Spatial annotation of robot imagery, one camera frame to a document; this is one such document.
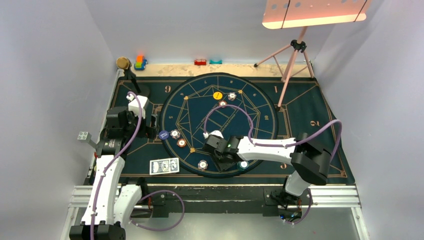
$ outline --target red block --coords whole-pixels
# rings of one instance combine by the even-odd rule
[[[206,65],[206,63],[207,63],[206,59],[196,59],[196,60],[194,60],[194,65],[201,66],[201,65]]]

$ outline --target light gray wall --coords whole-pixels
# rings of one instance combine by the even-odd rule
[[[113,89],[114,60],[83,0],[0,3],[0,239],[59,239]]]
[[[266,0],[85,1],[115,58],[134,60],[144,54],[149,63],[218,57],[225,63],[253,64],[289,44],[301,31],[262,26]],[[333,27],[314,26],[307,31],[304,40],[311,59]],[[287,62],[290,54],[285,51],[278,59]]]
[[[366,22],[336,25],[315,61],[371,239],[424,235],[423,9],[384,1]]]

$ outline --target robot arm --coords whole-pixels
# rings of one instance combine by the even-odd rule
[[[229,140],[225,140],[219,131],[213,131],[205,137],[203,150],[211,155],[220,172],[237,162],[250,160],[292,165],[295,172],[287,177],[284,190],[295,197],[302,195],[311,184],[325,185],[327,183],[331,153],[316,140],[291,147],[270,147],[254,145],[247,136],[232,136]],[[297,138],[253,139],[252,141],[255,144],[286,146],[307,137],[306,133],[302,133]]]
[[[121,188],[118,199],[116,193],[121,172],[125,165],[126,151],[109,166],[114,157],[128,144],[129,138],[135,133],[137,122],[141,119],[138,137],[154,138],[156,123],[146,126],[146,107],[148,98],[137,96],[139,104],[133,96],[127,97],[128,107],[114,107],[107,111],[105,128],[100,134],[96,149],[96,174],[88,207],[81,219],[80,225],[72,226],[69,232],[71,240],[90,239],[90,225],[94,218],[94,235],[96,239],[117,240],[125,239],[125,227],[130,220],[134,206],[142,197],[141,186],[128,184]],[[95,212],[93,204],[97,198]]]

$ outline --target game mat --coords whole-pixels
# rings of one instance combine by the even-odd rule
[[[178,129],[187,146],[177,146],[177,140],[136,138],[132,143],[121,174],[125,178],[145,177],[149,184],[282,184],[294,168],[271,161],[250,161],[241,172],[236,166],[218,172],[210,157],[202,152],[203,122],[206,114],[219,101],[245,109],[254,121],[253,137],[258,139],[287,139],[299,133],[313,134],[336,117],[331,112],[316,80],[292,77],[277,112],[283,83],[280,77],[237,77],[227,73],[208,73],[195,77],[137,77],[139,84],[150,88],[147,114],[158,116],[159,131]],[[128,91],[135,92],[129,80],[118,79],[110,107],[126,106]],[[213,93],[221,92],[222,99]],[[233,101],[229,93],[236,93]],[[232,108],[214,112],[207,131],[223,130],[224,137],[247,135],[246,116]],[[335,144],[338,126],[334,125],[317,137],[329,150]],[[169,157],[180,158],[180,172],[149,175],[149,161]],[[208,161],[207,171],[197,168],[199,160]],[[331,162],[329,184],[355,183],[342,145]]]

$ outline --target blue poker chip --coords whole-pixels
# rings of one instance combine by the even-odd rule
[[[163,131],[159,132],[159,138],[162,139],[162,140],[167,139],[169,136],[170,136],[170,134],[169,134],[168,131],[163,130]]]

